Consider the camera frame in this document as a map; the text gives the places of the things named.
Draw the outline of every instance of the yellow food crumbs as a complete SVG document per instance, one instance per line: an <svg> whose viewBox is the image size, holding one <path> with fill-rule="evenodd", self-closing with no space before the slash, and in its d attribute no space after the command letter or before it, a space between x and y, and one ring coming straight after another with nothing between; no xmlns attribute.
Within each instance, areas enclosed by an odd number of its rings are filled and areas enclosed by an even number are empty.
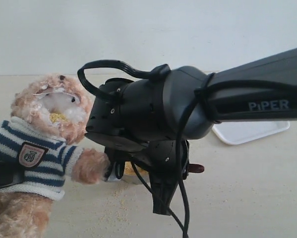
<svg viewBox="0 0 297 238"><path fill-rule="evenodd" d="M142 168L135 165L140 175L147 175L148 172L146 170L143 170ZM125 162L125 168L124 168L124 174L125 175L136 175L135 171L133 170L132 164L130 162Z"/></svg>
<svg viewBox="0 0 297 238"><path fill-rule="evenodd" d="M68 121L63 114L59 114L59 113L50 113L49 118L52 123L55 123L56 121L60 121L60 120Z"/></svg>

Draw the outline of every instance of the table surface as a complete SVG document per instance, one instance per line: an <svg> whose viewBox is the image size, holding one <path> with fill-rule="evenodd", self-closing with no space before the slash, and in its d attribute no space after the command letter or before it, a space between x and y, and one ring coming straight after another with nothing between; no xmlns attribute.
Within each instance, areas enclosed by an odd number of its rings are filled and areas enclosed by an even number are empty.
<svg viewBox="0 0 297 238"><path fill-rule="evenodd" d="M95 75L100 85L116 75ZM14 93L35 77L0 77L0 119L9 118ZM190 161L205 166L185 181L191 238L297 238L297 121L289 130L229 146L214 133L191 141ZM81 145L103 150L84 139ZM152 214L142 185L125 182L80 185L67 179L53 207L47 238L179 238L168 216ZM183 219L179 190L171 204Z"/></svg>

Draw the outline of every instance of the teddy bear head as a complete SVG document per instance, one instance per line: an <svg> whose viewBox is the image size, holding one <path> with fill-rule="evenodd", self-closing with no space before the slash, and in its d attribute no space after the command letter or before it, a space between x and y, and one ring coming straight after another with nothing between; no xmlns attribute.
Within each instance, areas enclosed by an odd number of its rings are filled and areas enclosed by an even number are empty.
<svg viewBox="0 0 297 238"><path fill-rule="evenodd" d="M23 119L41 133L73 144L84 138L92 105L77 78L50 74L15 94L11 116Z"/></svg>

